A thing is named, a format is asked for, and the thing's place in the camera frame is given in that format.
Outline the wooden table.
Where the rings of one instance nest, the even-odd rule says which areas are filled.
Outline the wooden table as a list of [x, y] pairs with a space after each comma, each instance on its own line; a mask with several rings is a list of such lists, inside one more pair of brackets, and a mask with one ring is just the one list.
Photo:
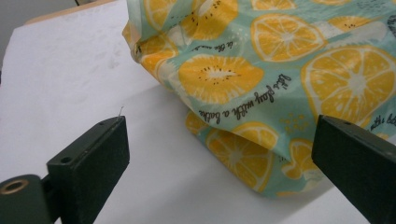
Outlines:
[[71, 13], [75, 13], [75, 12], [79, 12], [85, 9], [89, 9], [92, 7], [98, 7], [101, 6], [103, 4], [107, 4], [110, 2], [113, 2], [115, 0], [74, 0], [75, 3], [77, 4], [75, 7], [71, 7], [68, 9], [64, 9], [61, 11], [57, 11], [57, 12], [52, 12], [50, 14], [46, 14], [46, 15], [42, 15], [42, 16], [38, 16], [35, 18], [30, 19], [29, 21], [27, 21], [25, 23], [25, 25], [27, 24], [33, 24], [36, 22], [40, 22], [40, 21], [45, 21], [45, 20], [49, 20], [49, 19], [53, 19], [53, 18], [57, 18], [63, 15], [68, 15]]

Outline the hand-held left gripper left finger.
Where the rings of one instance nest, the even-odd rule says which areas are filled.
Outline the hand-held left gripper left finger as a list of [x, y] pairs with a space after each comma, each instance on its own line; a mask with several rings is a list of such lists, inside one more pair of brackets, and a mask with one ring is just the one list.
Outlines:
[[92, 224], [130, 162], [126, 118], [92, 126], [47, 162], [63, 224]]

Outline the white table mat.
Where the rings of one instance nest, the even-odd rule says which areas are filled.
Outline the white table mat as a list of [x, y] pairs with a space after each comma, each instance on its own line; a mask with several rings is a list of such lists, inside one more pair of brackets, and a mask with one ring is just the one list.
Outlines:
[[322, 175], [267, 197], [186, 125], [187, 106], [131, 54], [126, 0], [13, 32], [0, 85], [0, 179], [43, 174], [94, 123], [123, 115], [131, 161], [95, 224], [367, 224]]

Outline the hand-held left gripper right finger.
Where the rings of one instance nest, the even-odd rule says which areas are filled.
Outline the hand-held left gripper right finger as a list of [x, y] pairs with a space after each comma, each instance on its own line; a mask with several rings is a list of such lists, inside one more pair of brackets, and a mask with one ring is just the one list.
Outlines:
[[319, 116], [313, 163], [371, 224], [396, 224], [396, 146], [348, 121]]

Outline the lemon print cloth bag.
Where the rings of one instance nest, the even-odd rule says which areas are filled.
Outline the lemon print cloth bag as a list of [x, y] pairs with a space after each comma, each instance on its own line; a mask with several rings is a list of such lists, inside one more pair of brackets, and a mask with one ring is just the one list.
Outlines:
[[126, 0], [133, 59], [267, 197], [312, 189], [318, 118], [396, 138], [396, 0]]

